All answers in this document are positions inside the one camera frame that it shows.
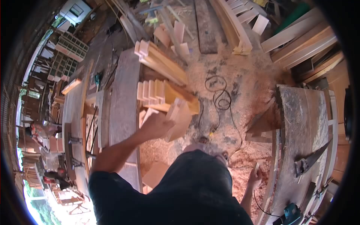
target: person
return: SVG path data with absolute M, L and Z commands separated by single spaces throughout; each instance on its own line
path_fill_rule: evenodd
M 38 137 L 50 138 L 55 136 L 57 133 L 61 132 L 59 125 L 47 125 L 44 126 L 38 121 L 33 121 L 30 126 L 25 128 L 25 134 L 29 135 L 40 147 L 45 148 L 45 146 L 38 140 Z
M 154 113 L 141 129 L 97 156 L 89 193 L 98 224 L 252 224 L 252 193 L 261 183 L 261 169 L 251 172 L 239 203 L 225 159 L 204 153 L 201 143 L 187 146 L 147 195 L 116 173 L 138 145 L 163 137 L 172 126 L 164 114 Z

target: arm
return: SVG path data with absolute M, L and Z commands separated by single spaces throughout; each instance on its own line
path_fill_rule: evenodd
M 163 113 L 153 113 L 128 139 L 107 147 L 96 157 L 96 161 L 91 168 L 91 172 L 105 171 L 118 172 L 124 166 L 127 158 L 134 149 L 151 139 L 163 137 L 171 127 L 175 125 L 173 121 L 167 121 Z
M 254 174 L 254 169 L 250 173 L 245 194 L 240 203 L 241 207 L 244 208 L 244 210 L 246 211 L 246 213 L 249 215 L 250 218 L 251 218 L 252 193 L 261 184 L 261 178 L 262 178 L 261 169 L 259 168 L 259 170 L 257 171 L 257 177 Z

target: dark wood board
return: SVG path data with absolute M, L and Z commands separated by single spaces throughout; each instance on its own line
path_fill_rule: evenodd
M 302 176 L 296 178 L 294 160 L 305 157 L 328 142 L 328 117 L 323 91 L 277 85 L 276 100 L 282 120 L 281 158 L 278 179 L 269 212 L 283 215 L 287 204 L 300 206 L 311 181 L 318 185 L 325 168 L 327 151 Z M 267 216 L 271 224 L 277 217 Z
M 209 15 L 209 7 L 211 7 L 211 5 L 208 0 L 196 0 L 194 2 L 198 23 L 200 53 L 216 54 L 217 43 Z
M 136 93 L 140 74 L 139 57 L 134 54 L 134 48 L 123 51 L 119 57 L 111 94 L 109 143 L 117 144 L 130 137 L 138 127 Z M 140 175 L 139 148 L 136 148 L 128 162 L 138 166 L 125 165 L 118 173 L 129 182 L 132 187 L 142 192 Z

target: wooden beam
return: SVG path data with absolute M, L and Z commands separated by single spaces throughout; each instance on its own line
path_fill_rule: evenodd
M 294 38 L 300 37 L 312 28 L 314 28 L 323 18 L 320 15 L 315 15 L 310 18 L 304 19 L 299 23 L 282 30 L 278 34 L 273 37 L 267 39 L 263 43 L 261 43 L 261 47 L 264 52 L 269 52 Z

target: electric cord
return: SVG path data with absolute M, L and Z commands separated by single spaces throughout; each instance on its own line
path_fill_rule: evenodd
M 276 216 L 276 215 L 272 215 L 272 214 L 267 213 L 267 212 L 265 212 L 264 210 L 262 210 L 262 208 L 261 208 L 261 207 L 259 206 L 259 204 L 257 203 L 256 197 L 255 197 L 255 190 L 254 190 L 254 199 L 255 199 L 255 202 L 256 202 L 257 206 L 259 207 L 259 209 L 260 209 L 261 211 L 263 211 L 265 214 L 268 214 L 269 216 Z M 281 218 L 281 216 L 276 216 L 276 217 L 279 217 L 279 218 L 281 219 L 281 223 L 284 224 L 283 218 Z

